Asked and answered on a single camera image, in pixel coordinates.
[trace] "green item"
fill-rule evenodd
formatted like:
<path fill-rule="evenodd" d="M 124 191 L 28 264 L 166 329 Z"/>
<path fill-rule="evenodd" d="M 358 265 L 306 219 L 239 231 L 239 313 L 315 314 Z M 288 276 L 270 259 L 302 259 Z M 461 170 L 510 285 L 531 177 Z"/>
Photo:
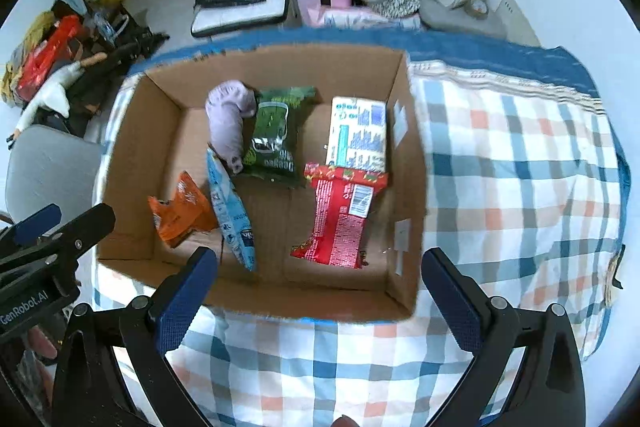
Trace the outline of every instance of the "green item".
<path fill-rule="evenodd" d="M 285 87 L 257 93 L 254 133 L 242 159 L 242 174 L 283 182 L 302 179 L 294 160 L 298 129 L 315 97 L 315 87 Z"/>

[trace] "blue gripper pad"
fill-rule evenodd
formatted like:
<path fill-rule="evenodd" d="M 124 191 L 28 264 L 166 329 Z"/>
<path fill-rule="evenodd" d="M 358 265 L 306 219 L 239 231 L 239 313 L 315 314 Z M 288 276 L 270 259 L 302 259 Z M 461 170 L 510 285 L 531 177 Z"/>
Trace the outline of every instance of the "blue gripper pad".
<path fill-rule="evenodd" d="M 476 354 L 482 346 L 481 317 L 460 286 L 431 250 L 422 256 L 422 281 L 464 351 Z"/>
<path fill-rule="evenodd" d="M 14 225 L 14 243 L 25 247 L 33 243 L 38 236 L 60 224 L 62 212 L 56 204 L 48 204 L 35 214 Z"/>
<path fill-rule="evenodd" d="M 199 247 L 193 255 L 201 255 L 201 257 L 196 263 L 188 264 L 177 276 L 174 276 L 183 279 L 174 297 L 162 314 L 156 318 L 156 349 L 161 355 L 180 346 L 193 317 L 218 275 L 218 261 L 212 250 Z"/>

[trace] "orange snack bag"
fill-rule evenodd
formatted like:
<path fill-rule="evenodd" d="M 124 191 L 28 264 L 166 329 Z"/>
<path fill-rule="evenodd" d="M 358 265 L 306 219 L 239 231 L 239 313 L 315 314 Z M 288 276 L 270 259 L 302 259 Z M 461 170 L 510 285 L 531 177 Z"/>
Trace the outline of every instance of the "orange snack bag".
<path fill-rule="evenodd" d="M 180 245 L 193 230 L 209 232 L 218 226 L 209 200 L 187 171 L 180 173 L 173 199 L 162 201 L 149 196 L 147 200 L 158 235 L 170 248 Z"/>

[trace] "wall socket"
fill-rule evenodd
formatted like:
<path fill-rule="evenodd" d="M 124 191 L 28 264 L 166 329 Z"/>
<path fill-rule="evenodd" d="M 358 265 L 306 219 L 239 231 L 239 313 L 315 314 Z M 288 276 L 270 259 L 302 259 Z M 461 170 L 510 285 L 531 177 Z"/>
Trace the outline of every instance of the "wall socket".
<path fill-rule="evenodd" d="M 540 47 L 536 33 L 515 0 L 501 0 L 495 13 L 507 30 L 509 42 Z"/>

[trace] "striped fabric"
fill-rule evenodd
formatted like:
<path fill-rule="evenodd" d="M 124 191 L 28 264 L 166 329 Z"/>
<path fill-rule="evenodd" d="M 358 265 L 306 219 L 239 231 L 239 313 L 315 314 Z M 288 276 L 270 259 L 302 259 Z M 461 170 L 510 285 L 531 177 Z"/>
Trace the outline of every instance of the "striped fabric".
<path fill-rule="evenodd" d="M 437 60 L 408 67 L 428 175 L 424 248 L 441 247 L 488 295 L 516 307 L 560 302 L 585 359 L 606 329 L 623 208 L 600 100 Z M 116 100 L 96 202 L 137 79 Z M 120 307 L 139 293 L 153 289 L 95 266 L 96 309 Z M 502 406 L 521 355 L 511 357 L 487 414 Z M 117 356 L 134 385 L 126 353 Z M 362 427 L 422 427 L 470 361 L 422 283 L 414 316 L 395 324 L 201 308 L 167 358 L 213 425 L 244 427 L 322 427 L 343 414 Z"/>

